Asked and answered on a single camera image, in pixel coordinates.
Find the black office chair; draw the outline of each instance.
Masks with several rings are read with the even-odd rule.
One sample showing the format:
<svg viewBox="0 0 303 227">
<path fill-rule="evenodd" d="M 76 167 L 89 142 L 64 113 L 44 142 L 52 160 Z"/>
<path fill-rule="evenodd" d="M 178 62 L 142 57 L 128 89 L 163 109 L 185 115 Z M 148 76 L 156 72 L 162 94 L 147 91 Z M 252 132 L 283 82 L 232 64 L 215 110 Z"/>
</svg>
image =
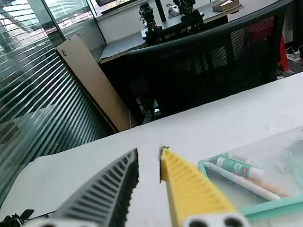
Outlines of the black office chair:
<svg viewBox="0 0 303 227">
<path fill-rule="evenodd" d="M 129 60 L 145 66 L 164 116 L 274 81 L 290 2 L 280 0 L 199 34 L 130 51 Z"/>
</svg>

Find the glass wall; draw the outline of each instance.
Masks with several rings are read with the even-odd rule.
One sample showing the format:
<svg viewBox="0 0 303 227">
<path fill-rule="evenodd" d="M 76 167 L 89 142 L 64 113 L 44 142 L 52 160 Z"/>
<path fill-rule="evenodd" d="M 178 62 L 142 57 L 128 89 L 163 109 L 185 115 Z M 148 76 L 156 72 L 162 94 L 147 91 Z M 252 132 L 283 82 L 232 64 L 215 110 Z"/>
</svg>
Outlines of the glass wall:
<svg viewBox="0 0 303 227">
<path fill-rule="evenodd" d="M 95 59 L 101 56 L 106 43 L 86 0 L 45 0 L 45 2 L 65 38 L 79 34 Z"/>
<path fill-rule="evenodd" d="M 53 9 L 61 32 L 41 0 L 0 1 L 0 205 L 35 158 L 113 133 L 54 50 L 89 21 L 85 3 L 66 2 Z"/>
</svg>

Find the desk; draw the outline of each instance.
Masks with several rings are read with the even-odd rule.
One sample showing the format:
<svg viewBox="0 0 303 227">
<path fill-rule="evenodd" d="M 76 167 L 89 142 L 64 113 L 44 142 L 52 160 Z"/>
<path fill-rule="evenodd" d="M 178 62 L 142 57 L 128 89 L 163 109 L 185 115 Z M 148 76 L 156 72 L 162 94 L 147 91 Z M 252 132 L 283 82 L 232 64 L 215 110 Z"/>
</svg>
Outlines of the desk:
<svg viewBox="0 0 303 227">
<path fill-rule="evenodd" d="M 208 158 L 303 125 L 303 73 L 256 87 L 62 153 L 39 157 L 19 174 L 0 219 L 24 209 L 33 216 L 57 209 L 108 163 L 137 147 L 139 183 L 127 227 L 170 227 L 165 183 L 159 183 L 161 145 L 196 165 Z"/>
<path fill-rule="evenodd" d="M 214 1 L 212 3 L 197 8 L 197 10 L 204 13 L 204 17 L 203 17 L 204 24 L 220 19 L 222 17 L 226 17 L 228 14 L 235 13 L 243 8 L 243 6 L 240 4 L 224 12 L 213 12 L 212 6 L 216 3 L 217 1 Z M 177 17 L 168 19 L 165 22 L 160 22 L 160 21 L 156 21 L 156 22 L 157 25 L 162 26 L 163 29 L 165 29 L 167 27 L 181 23 L 181 17 L 182 15 L 179 15 Z M 99 58 L 99 63 L 103 64 L 105 62 L 116 59 L 117 57 L 126 55 L 127 51 L 130 49 L 146 47 L 147 45 L 145 43 L 145 40 L 142 39 L 142 36 L 145 36 L 145 31 L 147 31 L 147 29 L 143 29 L 141 32 L 134 33 L 122 39 L 109 42 Z"/>
</svg>

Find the red object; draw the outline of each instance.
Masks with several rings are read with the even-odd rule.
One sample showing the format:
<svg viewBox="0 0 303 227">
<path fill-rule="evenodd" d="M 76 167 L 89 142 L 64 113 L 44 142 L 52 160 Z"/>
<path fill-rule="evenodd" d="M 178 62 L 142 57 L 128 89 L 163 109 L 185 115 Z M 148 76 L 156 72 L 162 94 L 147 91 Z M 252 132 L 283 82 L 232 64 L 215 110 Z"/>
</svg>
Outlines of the red object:
<svg viewBox="0 0 303 227">
<path fill-rule="evenodd" d="M 278 65 L 281 65 L 283 67 L 284 71 L 288 70 L 288 61 L 285 53 L 285 46 L 284 46 L 284 38 L 283 35 L 281 36 L 281 42 L 280 42 L 280 58 L 281 60 L 278 62 Z"/>
<path fill-rule="evenodd" d="M 274 18 L 270 17 L 251 26 L 248 26 L 246 30 L 249 33 L 250 42 L 256 43 L 258 40 L 263 39 L 264 37 L 271 36 L 273 32 L 273 24 Z M 288 61 L 285 53 L 283 35 L 281 36 L 280 41 L 280 61 L 278 62 L 278 65 L 281 65 L 284 71 L 288 70 Z"/>
</svg>

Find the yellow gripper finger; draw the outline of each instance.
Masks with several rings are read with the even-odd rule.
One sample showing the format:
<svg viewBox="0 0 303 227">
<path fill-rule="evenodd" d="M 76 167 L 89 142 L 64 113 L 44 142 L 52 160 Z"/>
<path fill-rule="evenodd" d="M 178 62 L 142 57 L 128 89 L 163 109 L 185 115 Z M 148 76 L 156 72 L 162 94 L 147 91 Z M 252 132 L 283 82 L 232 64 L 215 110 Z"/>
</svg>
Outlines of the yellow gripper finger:
<svg viewBox="0 0 303 227">
<path fill-rule="evenodd" d="M 160 179 L 166 181 L 172 225 L 190 215 L 237 212 L 219 189 L 192 164 L 162 147 Z"/>
</svg>

